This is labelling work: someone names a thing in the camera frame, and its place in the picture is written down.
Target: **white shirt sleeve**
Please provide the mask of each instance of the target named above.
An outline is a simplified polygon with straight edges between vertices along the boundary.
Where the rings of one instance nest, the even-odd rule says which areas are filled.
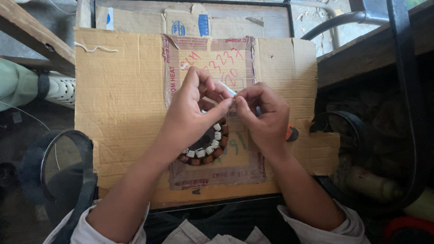
[[[356,211],[341,205],[335,200],[336,204],[344,211],[346,220],[332,231],[323,231],[302,223],[289,217],[288,208],[282,205],[277,209],[282,214],[288,224],[296,232],[301,243],[304,244],[370,244],[365,236],[365,227]]]
[[[80,220],[71,236],[71,244],[84,244],[84,243],[117,244],[114,241],[111,241],[110,239],[101,235],[86,221],[87,215],[96,206],[96,204],[99,201],[100,200],[94,201],[93,206],[91,206],[86,211],[84,211],[80,216]],[[148,204],[148,208],[146,209],[146,214],[143,217],[143,220],[140,224],[140,227],[138,228],[132,241],[130,241],[130,244],[146,244],[146,234],[145,234],[145,230],[143,229],[143,224],[145,223],[148,212],[149,212],[149,204]],[[43,244],[51,244],[55,240],[55,238],[59,234],[59,231],[63,228],[63,226],[65,226],[65,224],[69,220],[71,213],[72,211],[63,218],[60,224],[51,232],[51,234],[47,237],[47,239],[44,241]]]

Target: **hand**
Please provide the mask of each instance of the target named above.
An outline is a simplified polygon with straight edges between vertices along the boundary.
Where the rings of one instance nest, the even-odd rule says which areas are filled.
[[[253,141],[271,162],[287,158],[286,130],[289,105],[265,83],[247,87],[234,96],[237,114],[247,126]],[[262,115],[256,116],[256,107]]]
[[[218,103],[206,100],[207,97]],[[233,104],[229,91],[209,71],[190,67],[181,88],[175,92],[154,149],[164,148],[164,157],[174,160],[197,142],[211,126],[226,115]]]

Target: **screwdriver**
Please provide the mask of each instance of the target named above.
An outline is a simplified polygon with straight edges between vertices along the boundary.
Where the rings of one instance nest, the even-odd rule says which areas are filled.
[[[231,88],[229,88],[227,85],[223,84],[221,81],[218,81],[218,82],[220,82],[220,84],[222,84],[229,91],[229,93],[231,94],[232,97],[237,94]],[[261,113],[260,107],[256,107],[256,116],[259,117],[259,116],[261,116],[261,114],[262,113]],[[286,141],[287,142],[293,142],[298,138],[298,136],[299,136],[298,130],[294,126],[292,126],[291,124],[288,123],[288,127],[286,128],[286,137],[285,137]]]

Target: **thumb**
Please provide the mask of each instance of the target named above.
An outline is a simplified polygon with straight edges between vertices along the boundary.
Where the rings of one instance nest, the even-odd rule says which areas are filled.
[[[227,114],[233,104],[233,98],[227,98],[221,101],[217,106],[210,109],[204,114],[205,123],[208,127],[214,125],[219,119]]]
[[[252,113],[244,97],[236,96],[235,104],[237,106],[238,117],[241,119],[241,122],[248,127],[248,129],[259,122],[259,119]]]

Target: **green cloth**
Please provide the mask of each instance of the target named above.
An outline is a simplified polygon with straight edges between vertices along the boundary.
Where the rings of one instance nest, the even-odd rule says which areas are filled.
[[[11,61],[0,59],[0,101],[12,106],[31,102],[38,94],[38,75]],[[10,107],[0,103],[0,111]]]

